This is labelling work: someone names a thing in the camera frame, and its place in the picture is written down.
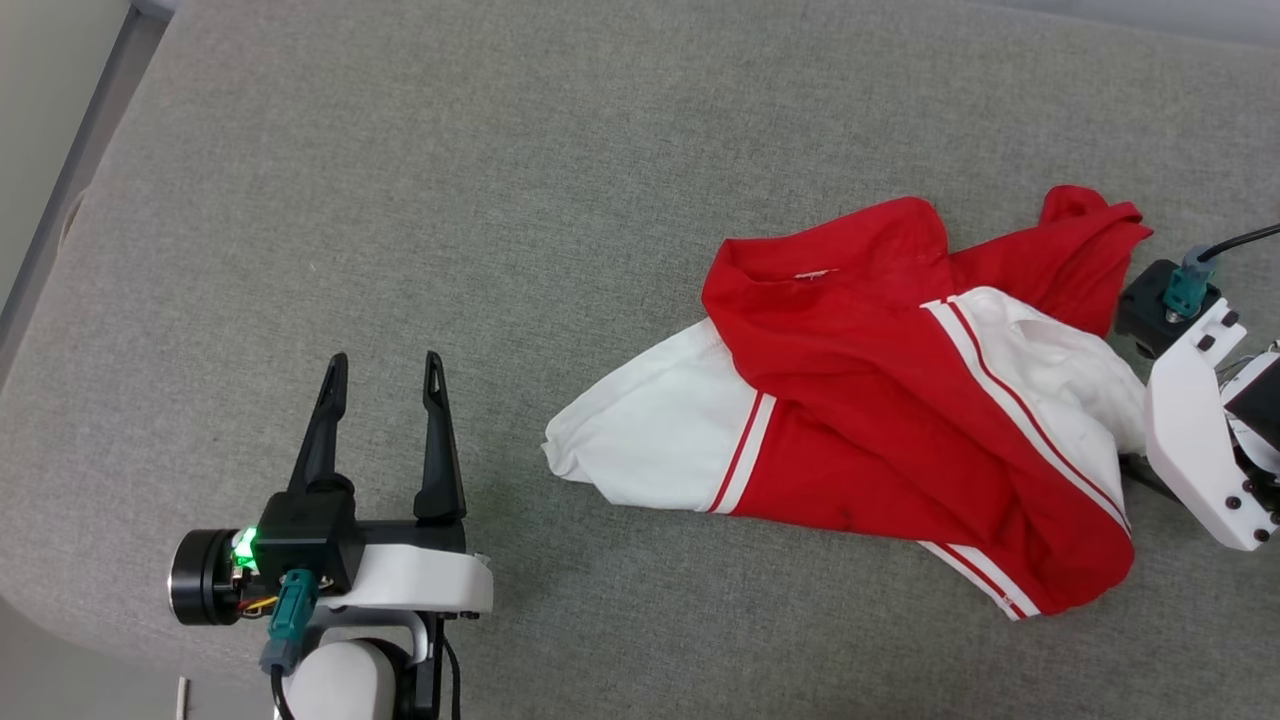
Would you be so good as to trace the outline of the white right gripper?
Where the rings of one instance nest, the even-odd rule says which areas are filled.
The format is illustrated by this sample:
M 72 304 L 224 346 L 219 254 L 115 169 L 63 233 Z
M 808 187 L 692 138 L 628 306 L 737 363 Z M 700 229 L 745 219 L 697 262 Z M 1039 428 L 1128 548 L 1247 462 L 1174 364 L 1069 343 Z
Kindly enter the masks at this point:
M 1245 338 L 1219 299 L 1151 368 L 1146 456 L 1121 454 L 1120 474 L 1181 503 L 1221 544 L 1254 551 L 1277 538 L 1277 348 L 1219 368 Z

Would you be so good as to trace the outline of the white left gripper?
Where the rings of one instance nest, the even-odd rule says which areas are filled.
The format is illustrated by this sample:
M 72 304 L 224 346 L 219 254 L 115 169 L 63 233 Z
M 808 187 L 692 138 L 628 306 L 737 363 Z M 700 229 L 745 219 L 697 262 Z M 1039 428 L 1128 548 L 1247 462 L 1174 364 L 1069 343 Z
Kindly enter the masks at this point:
M 291 493 L 342 492 L 353 483 L 337 471 L 337 429 L 346 414 L 349 361 L 330 357 L 289 480 Z M 442 356 L 425 360 L 428 413 L 422 482 L 413 501 L 419 524 L 452 524 L 467 515 L 454 424 Z M 475 618 L 492 611 L 494 582 L 486 559 L 465 550 L 461 524 L 364 521 L 364 559 L 349 589 L 319 582 L 319 603 L 340 609 L 410 610 Z M 200 529 L 179 543 L 168 577 L 170 610 L 187 626 L 232 625 L 270 615 L 276 582 L 251 556 L 256 528 Z

